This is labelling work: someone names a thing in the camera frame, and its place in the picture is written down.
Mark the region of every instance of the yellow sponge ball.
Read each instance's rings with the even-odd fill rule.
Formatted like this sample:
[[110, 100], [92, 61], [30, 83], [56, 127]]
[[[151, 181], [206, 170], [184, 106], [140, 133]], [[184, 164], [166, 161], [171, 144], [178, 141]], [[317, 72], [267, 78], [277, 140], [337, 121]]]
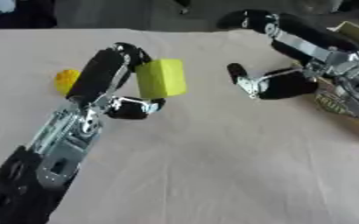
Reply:
[[57, 90], [63, 95], [67, 95], [67, 93], [71, 90], [74, 83], [80, 76], [80, 72], [73, 69], [67, 69], [60, 73], [57, 73], [54, 85]]

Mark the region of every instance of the yellow cube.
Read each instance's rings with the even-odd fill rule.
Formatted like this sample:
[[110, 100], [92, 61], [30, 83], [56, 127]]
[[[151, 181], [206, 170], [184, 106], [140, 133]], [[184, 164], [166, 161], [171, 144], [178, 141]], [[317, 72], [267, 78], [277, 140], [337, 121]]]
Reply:
[[136, 68], [140, 96], [159, 99], [187, 91], [180, 59], [157, 59]]

